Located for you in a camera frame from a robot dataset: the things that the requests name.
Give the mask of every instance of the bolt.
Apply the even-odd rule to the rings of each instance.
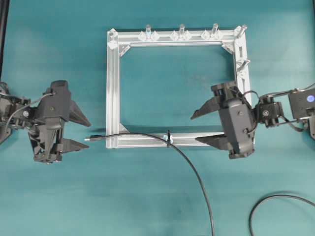
[[[115,37],[114,32],[110,32],[110,33],[109,33],[109,37],[110,37],[112,40],[114,40],[114,37]]]
[[[179,26],[179,37],[180,37],[180,38],[183,37],[184,32],[185,32],[185,25],[184,25],[184,24],[181,24],[181,25]]]
[[[237,35],[237,38],[240,38],[245,33],[245,30],[247,29],[247,25],[242,25],[240,32]]]
[[[219,25],[217,23],[214,23],[211,30],[211,36],[213,36],[218,31],[218,28],[219,28]]]
[[[29,116],[29,112],[28,111],[23,111],[23,116],[28,117]]]
[[[269,116],[269,111],[268,111],[268,110],[263,111],[263,112],[262,112],[262,115],[263,115],[264,117]]]

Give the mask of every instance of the teal tabletop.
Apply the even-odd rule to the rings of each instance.
[[[67,123],[80,142],[105,133],[106,32],[143,29],[234,29],[247,24],[251,88],[259,94],[304,88],[315,79],[311,0],[12,0],[2,80],[12,94],[35,100],[67,80],[91,127]],[[232,57],[215,46],[138,48],[121,59],[121,121],[130,131],[184,132],[221,125],[213,113],[190,116],[234,79]],[[279,99],[292,117],[287,99]],[[198,181],[174,150],[106,149],[105,142],[43,165],[33,161],[27,131],[0,146],[1,236],[209,236]],[[209,194],[216,236],[248,236],[248,215],[269,193],[315,200],[315,141],[289,126],[255,134],[255,153],[229,160],[212,147],[182,147]],[[315,211],[271,200],[256,213],[256,236],[314,235]]]

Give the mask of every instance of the metal peg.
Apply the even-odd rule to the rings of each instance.
[[[218,28],[219,28],[219,25],[217,23],[214,23],[211,30],[211,36],[213,36],[218,31]]]
[[[151,38],[151,26],[149,24],[146,25],[146,36]]]
[[[182,38],[183,35],[184,35],[184,33],[185,33],[185,25],[184,25],[184,24],[181,24],[181,25],[179,26],[179,37]]]
[[[242,25],[240,32],[237,35],[237,38],[240,38],[245,33],[245,30],[247,29],[247,25]]]

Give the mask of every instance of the robotic arm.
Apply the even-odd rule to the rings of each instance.
[[[77,104],[71,100],[67,81],[54,81],[47,88],[39,105],[30,105],[31,100],[10,95],[7,84],[0,82],[0,144],[11,135],[12,129],[26,128],[34,161],[46,164],[61,161],[62,153],[89,147],[63,138],[65,122],[91,125]]]
[[[259,123],[266,127],[289,124],[296,131],[309,128],[311,137],[315,139],[315,84],[299,90],[268,93],[259,98],[258,104],[252,108],[246,100],[247,91],[242,94],[235,82],[223,83],[211,87],[214,97],[208,100],[191,119],[218,111],[224,134],[198,137],[196,140],[221,150],[229,151],[229,158],[247,157],[254,152],[254,133]],[[294,121],[284,117],[282,105],[275,102],[277,96],[288,95]],[[301,122],[304,128],[294,126],[293,122]]]

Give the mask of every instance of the blue led light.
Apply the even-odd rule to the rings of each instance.
[[[314,102],[314,101],[315,101],[315,96],[314,96],[314,95],[309,95],[309,96],[307,97],[307,101],[308,101],[308,102]]]

